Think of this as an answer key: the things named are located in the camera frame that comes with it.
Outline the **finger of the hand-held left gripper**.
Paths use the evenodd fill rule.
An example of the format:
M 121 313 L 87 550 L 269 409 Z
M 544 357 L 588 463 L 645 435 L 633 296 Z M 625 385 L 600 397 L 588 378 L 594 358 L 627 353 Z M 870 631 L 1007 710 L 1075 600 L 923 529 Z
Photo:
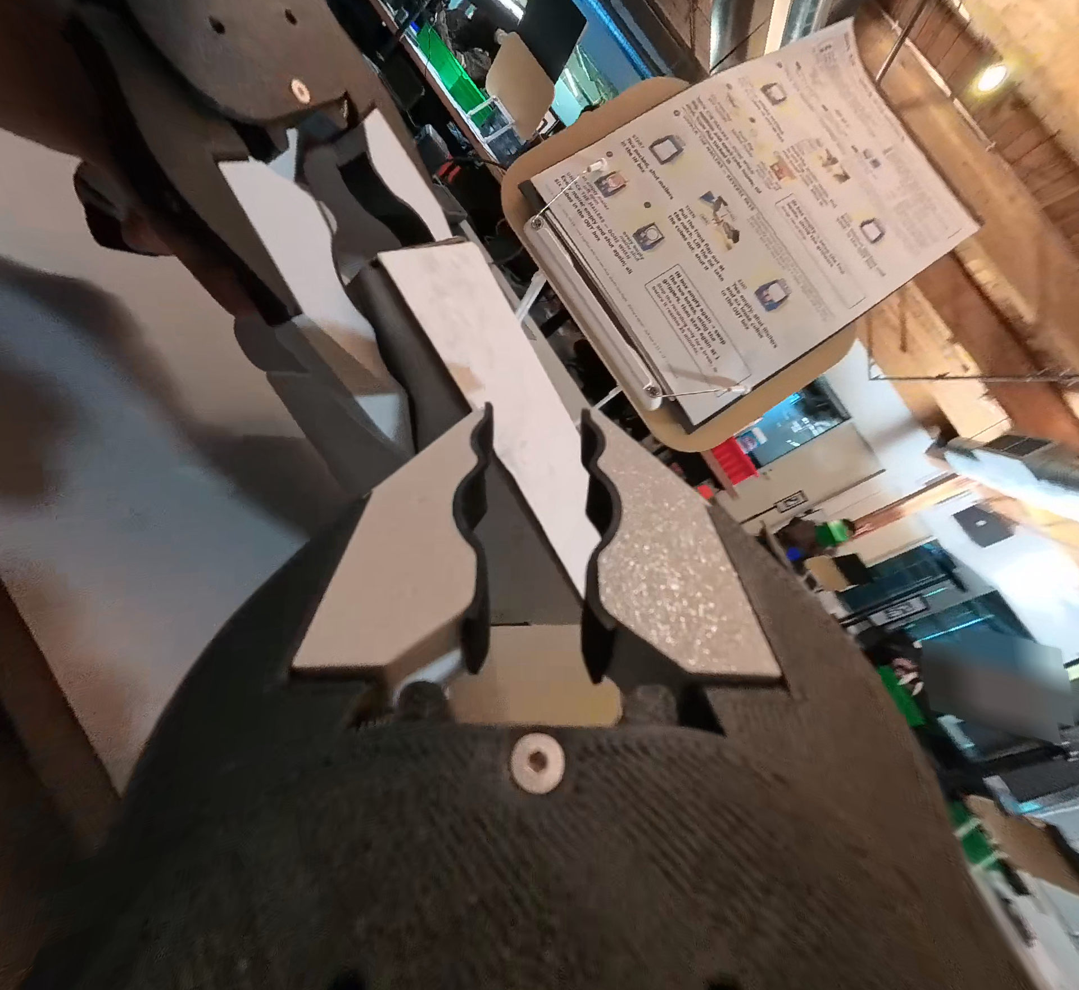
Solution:
M 327 221 L 344 284 L 383 253 L 457 240 L 455 202 L 439 197 L 380 111 L 349 129 L 323 111 L 304 119 L 302 187 Z
M 346 295 L 317 200 L 252 160 L 221 171 L 299 307 L 274 327 L 237 320 L 241 349 L 340 486 L 367 494 L 414 455 L 408 395 Z

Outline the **cardboard backed document stand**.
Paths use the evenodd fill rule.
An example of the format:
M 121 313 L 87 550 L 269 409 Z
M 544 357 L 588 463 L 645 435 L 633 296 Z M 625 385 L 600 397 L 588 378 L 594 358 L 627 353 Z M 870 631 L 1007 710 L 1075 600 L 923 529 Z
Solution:
M 505 35 L 484 81 L 513 129 L 528 143 L 540 130 L 555 99 L 555 85 L 520 35 Z

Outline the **green plastic bin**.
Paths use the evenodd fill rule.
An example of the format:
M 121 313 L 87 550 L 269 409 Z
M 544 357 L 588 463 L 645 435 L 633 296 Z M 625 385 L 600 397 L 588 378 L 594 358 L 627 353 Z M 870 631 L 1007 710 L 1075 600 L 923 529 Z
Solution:
M 467 74 L 433 24 L 420 28 L 415 35 L 415 43 L 427 68 L 437 77 L 439 84 L 463 114 L 475 120 L 493 116 L 490 97 Z

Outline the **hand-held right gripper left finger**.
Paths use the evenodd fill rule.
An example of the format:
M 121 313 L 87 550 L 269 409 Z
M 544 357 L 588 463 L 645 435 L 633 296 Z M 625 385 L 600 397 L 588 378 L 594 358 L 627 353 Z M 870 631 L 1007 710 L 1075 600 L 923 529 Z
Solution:
M 493 407 L 484 404 L 375 486 L 291 661 L 301 677 L 370 676 L 395 691 L 490 648 L 488 511 Z

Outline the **person's left hand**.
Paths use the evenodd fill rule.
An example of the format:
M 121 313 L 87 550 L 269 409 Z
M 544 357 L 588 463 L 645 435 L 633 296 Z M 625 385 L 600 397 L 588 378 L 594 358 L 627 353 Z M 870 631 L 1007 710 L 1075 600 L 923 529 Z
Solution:
M 67 15 L 62 0 L 1 0 L 1 128 L 105 166 L 101 104 L 65 35 Z

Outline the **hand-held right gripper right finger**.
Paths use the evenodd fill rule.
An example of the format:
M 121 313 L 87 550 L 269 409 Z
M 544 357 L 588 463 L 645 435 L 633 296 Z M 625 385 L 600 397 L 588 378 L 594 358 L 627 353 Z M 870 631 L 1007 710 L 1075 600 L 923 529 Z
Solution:
M 593 409 L 581 417 L 588 559 L 581 644 L 595 684 L 780 686 L 708 501 Z

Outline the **red plastic bin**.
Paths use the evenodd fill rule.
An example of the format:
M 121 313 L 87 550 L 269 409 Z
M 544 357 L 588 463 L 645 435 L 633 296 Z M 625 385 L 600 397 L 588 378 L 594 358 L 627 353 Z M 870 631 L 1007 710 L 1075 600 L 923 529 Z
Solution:
M 709 449 L 705 457 L 721 489 L 728 494 L 735 494 L 739 485 L 760 476 L 759 467 L 743 449 L 737 435 L 732 435 L 716 446 Z

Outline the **white cardboard mailer box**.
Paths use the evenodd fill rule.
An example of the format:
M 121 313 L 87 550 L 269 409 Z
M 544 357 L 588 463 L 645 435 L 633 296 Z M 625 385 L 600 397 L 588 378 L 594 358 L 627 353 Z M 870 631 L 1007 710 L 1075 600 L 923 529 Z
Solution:
M 384 253 L 346 286 L 408 394 L 416 446 L 492 407 L 489 512 L 480 535 L 493 570 L 520 565 L 576 602 L 599 537 L 586 514 L 577 424 L 470 242 Z

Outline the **grey desk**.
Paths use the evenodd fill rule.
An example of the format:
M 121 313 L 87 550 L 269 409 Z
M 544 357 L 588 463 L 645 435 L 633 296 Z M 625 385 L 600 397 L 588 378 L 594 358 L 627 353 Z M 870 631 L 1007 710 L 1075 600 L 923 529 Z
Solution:
M 196 299 L 175 259 L 110 253 L 64 229 L 29 229 L 12 200 L 43 197 L 14 166 L 58 187 L 74 226 L 74 159 L 5 136 L 2 171 L 2 577 L 30 602 L 31 630 L 111 781 L 126 786 L 151 728 L 220 625 L 328 521 L 314 450 L 278 420 L 269 389 L 240 376 L 224 314 Z M 44 207 L 43 200 L 38 200 Z M 204 420 L 158 362 L 161 345 L 203 366 L 196 390 L 223 405 L 226 451 L 211 460 Z

